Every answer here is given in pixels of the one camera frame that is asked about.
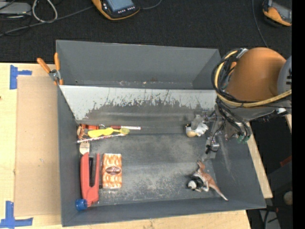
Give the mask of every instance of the orange device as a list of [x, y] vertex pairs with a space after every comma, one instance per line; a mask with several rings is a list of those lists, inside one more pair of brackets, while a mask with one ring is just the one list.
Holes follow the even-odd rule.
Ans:
[[263, 2], [263, 13], [278, 25], [292, 25], [292, 10], [274, 2], [273, 0], [265, 0]]
[[91, 0], [97, 10], [112, 21], [135, 15], [140, 8], [132, 0]]

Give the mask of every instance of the black floor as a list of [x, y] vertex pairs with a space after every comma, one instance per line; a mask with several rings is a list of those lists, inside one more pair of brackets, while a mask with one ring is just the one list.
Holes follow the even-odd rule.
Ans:
[[[266, 211], [276, 213], [280, 229], [293, 228], [293, 207], [284, 201], [287, 192], [293, 191], [292, 183], [292, 135], [284, 117], [269, 121], [258, 119], [251, 122], [257, 147], [272, 189], [272, 206]], [[260, 210], [249, 210], [252, 229], [268, 229], [268, 217]]]

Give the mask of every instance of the wooden table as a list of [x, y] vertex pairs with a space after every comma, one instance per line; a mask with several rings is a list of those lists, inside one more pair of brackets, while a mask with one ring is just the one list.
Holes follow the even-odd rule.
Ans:
[[[16, 191], [20, 191], [15, 188], [16, 177], [18, 171], [23, 171], [25, 167], [16, 166], [16, 143], [18, 138], [16, 133], [18, 131], [18, 121], [16, 117], [17, 113], [17, 93], [18, 89], [10, 90], [10, 65], [13, 64], [18, 67], [18, 70], [31, 70], [32, 76], [18, 76], [17, 79], [26, 80], [26, 77], [40, 77], [45, 79], [43, 82], [43, 89], [54, 87], [50, 77], [38, 64], [25, 64], [25, 63], [0, 63], [0, 133], [4, 142], [0, 147], [0, 219], [5, 217], [5, 201], [9, 200], [15, 202], [15, 207], [18, 205], [15, 198], [20, 198], [20, 194], [16, 194]], [[51, 69], [55, 69], [54, 65], [49, 65]], [[265, 198], [272, 198], [272, 192], [267, 180], [267, 176], [264, 171], [264, 166], [261, 161], [255, 139], [252, 136], [248, 141], [250, 154], [254, 161], [254, 167], [258, 174], [258, 179], [261, 184], [261, 188]], [[57, 180], [54, 180], [55, 186], [59, 187]], [[22, 188], [24, 193], [27, 193], [27, 186]], [[45, 191], [37, 191], [44, 196]], [[31, 228], [62, 228], [61, 216], [57, 211], [52, 211], [48, 214], [28, 214], [19, 216], [15, 213], [16, 219], [25, 219], [34, 217], [33, 225]], [[88, 226], [77, 226], [74, 228], [88, 228]], [[215, 212], [209, 214], [199, 214], [190, 216], [178, 216], [162, 219], [145, 219], [137, 221], [126, 221], [117, 223], [107, 223], [100, 225], [92, 225], [90, 228], [111, 228], [111, 229], [167, 229], [167, 228], [180, 228], [180, 229], [249, 229], [250, 224], [245, 210], [229, 211], [229, 212]]]

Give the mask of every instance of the black cable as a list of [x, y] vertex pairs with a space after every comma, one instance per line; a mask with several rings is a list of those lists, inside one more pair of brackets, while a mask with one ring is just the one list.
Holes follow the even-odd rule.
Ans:
[[153, 8], [159, 6], [159, 4], [160, 4], [161, 2], [162, 2], [162, 0], [160, 0], [157, 4], [155, 4], [155, 5], [151, 6], [151, 7], [142, 8], [142, 10], [150, 10], [150, 9], [153, 9]]
[[[77, 11], [77, 12], [75, 12], [75, 13], [68, 14], [68, 15], [66, 15], [66, 16], [57, 18], [57, 19], [55, 19], [53, 22], [59, 21], [59, 20], [62, 20], [62, 19], [68, 18], [68, 17], [71, 17], [71, 16], [73, 16], [73, 15], [75, 15], [75, 14], [84, 12], [84, 11], [86, 11], [86, 10], [88, 10], [88, 9], [93, 8], [93, 7], [95, 7], [95, 6], [92, 5], [92, 6], [90, 6], [90, 7], [87, 7], [87, 8], [85, 8], [85, 9], [83, 9], [83, 10], [79, 10], [79, 11]], [[34, 27], [34, 26], [43, 25], [43, 24], [50, 24], [50, 22], [47, 22], [47, 21], [46, 21], [46, 22], [39, 22], [39, 23], [32, 24], [32, 25], [29, 25], [29, 26], [19, 27], [19, 28], [16, 28], [16, 29], [13, 29], [13, 30], [10, 30], [10, 31], [6, 31], [5, 33], [0, 34], [0, 37], [6, 35], [6, 34], [8, 34], [8, 33], [11, 33], [11, 32], [20, 31], [20, 30], [26, 29], [26, 28], [28, 28], [28, 27]]]
[[[225, 121], [223, 120], [222, 125], [218, 128], [217, 131], [215, 131], [215, 132], [213, 133], [213, 136], [211, 137], [211, 142], [213, 141], [214, 136], [216, 135], [216, 133], [219, 132], [221, 129], [223, 129], [224, 126], [225, 126]], [[218, 148], [217, 148], [216, 150], [213, 150], [213, 149], [211, 148], [210, 145], [207, 145], [206, 148], [207, 148], [207, 150], [205, 151], [206, 154], [208, 154], [210, 151], [212, 151], [212, 152], [214, 152], [214, 153], [216, 153], [216, 152], [218, 151]]]
[[10, 1], [9, 3], [5, 4], [4, 6], [2, 6], [2, 7], [0, 8], [0, 11], [1, 11], [2, 9], [4, 9], [4, 8], [10, 6], [10, 5], [11, 5], [12, 3], [14, 3], [15, 1], [16, 1], [16, 0], [12, 0], [12, 1]]
[[257, 27], [257, 29], [258, 29], [258, 32], [259, 32], [259, 34], [260, 34], [260, 36], [261, 36], [261, 38], [262, 38], [262, 40], [263, 40], [265, 46], [266, 46], [267, 48], [269, 48], [268, 45], [267, 45], [267, 43], [266, 43], [266, 41], [265, 41], [264, 38], [263, 38], [263, 35], [262, 35], [262, 33], [261, 33], [261, 30], [259, 29], [258, 24], [257, 24], [257, 21], [256, 21], [256, 17], [255, 17], [255, 13], [254, 13], [254, 0], [252, 0], [252, 12], [253, 12], [253, 17], [254, 17], [254, 21], [255, 21], [256, 27]]

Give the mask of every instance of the red pliers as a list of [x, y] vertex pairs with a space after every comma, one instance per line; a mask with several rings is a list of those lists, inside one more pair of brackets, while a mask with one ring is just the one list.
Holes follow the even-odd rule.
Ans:
[[77, 199], [75, 202], [78, 211], [90, 207], [92, 204], [99, 201], [99, 174], [100, 174], [100, 154], [96, 155], [95, 178], [94, 185], [90, 187], [89, 174], [89, 152], [81, 157], [81, 194], [82, 199]]

